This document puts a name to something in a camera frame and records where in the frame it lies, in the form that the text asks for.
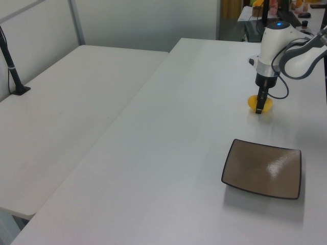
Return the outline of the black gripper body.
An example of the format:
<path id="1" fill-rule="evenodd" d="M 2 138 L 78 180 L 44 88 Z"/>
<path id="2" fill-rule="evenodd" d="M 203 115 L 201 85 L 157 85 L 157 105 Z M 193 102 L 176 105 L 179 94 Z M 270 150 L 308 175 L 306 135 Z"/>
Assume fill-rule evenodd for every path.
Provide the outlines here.
<path id="1" fill-rule="evenodd" d="M 255 78 L 255 84 L 261 90 L 269 90 L 270 88 L 273 88 L 276 85 L 276 81 L 277 81 L 277 76 L 266 77 L 259 73 L 256 74 L 256 78 Z"/>

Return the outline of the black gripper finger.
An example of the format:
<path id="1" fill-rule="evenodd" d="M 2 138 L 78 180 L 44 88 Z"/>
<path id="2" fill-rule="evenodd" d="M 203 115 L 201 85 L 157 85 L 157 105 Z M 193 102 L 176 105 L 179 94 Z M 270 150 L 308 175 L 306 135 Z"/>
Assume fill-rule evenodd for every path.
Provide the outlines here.
<path id="1" fill-rule="evenodd" d="M 268 90 L 263 87 L 259 87 L 258 95 L 257 95 L 257 104 L 255 108 L 255 113 L 256 114 L 261 114 L 264 109 L 264 105 L 266 103 L 268 96 Z"/>

